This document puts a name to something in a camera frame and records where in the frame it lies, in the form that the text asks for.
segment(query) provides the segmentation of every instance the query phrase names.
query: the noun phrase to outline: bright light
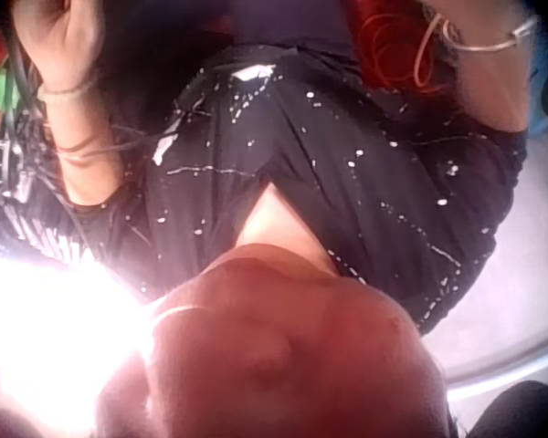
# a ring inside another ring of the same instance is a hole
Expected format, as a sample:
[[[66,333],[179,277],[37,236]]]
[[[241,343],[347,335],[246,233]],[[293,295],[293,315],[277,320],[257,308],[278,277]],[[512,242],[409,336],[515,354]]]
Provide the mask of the bright light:
[[[142,324],[136,300],[97,265],[70,273],[0,260],[2,388],[50,428],[90,429]]]

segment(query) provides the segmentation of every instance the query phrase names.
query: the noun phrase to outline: neck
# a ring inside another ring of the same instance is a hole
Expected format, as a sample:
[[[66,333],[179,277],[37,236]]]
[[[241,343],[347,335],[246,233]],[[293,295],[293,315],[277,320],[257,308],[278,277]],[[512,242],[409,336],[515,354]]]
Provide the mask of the neck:
[[[273,184],[260,196],[239,235],[236,247],[251,244],[285,249],[323,273],[338,276],[332,260],[317,237]]]

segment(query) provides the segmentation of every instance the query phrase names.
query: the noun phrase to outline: black top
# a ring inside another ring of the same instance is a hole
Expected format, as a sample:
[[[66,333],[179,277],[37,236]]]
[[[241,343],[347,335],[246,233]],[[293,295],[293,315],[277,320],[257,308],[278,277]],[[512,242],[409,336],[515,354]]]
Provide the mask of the black top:
[[[144,176],[80,215],[96,257],[147,299],[231,249],[274,183],[341,275],[382,289],[423,333],[490,257],[526,155],[524,135],[453,99],[370,90],[333,58],[277,47],[214,57],[166,125]]]

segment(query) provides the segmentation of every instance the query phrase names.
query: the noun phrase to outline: bangle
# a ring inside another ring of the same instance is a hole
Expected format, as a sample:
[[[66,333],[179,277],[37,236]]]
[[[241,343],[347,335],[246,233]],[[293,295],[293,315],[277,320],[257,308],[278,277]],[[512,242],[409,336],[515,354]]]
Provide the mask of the bangle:
[[[45,91],[45,84],[42,84],[38,88],[37,99],[42,100],[45,103],[57,104],[65,103],[77,98],[80,98],[85,93],[90,91],[98,83],[97,75],[94,75],[90,80],[85,82],[83,85],[79,85],[74,89],[69,89],[67,91]]]
[[[459,42],[459,38],[452,36],[451,23],[449,20],[445,20],[442,25],[442,35],[445,38],[447,44],[461,52],[485,52],[495,53],[505,50],[506,48],[518,46],[526,37],[533,34],[536,25],[538,24],[538,17],[531,16],[521,26],[516,27],[508,34],[508,40],[493,46],[467,46],[462,42]]]

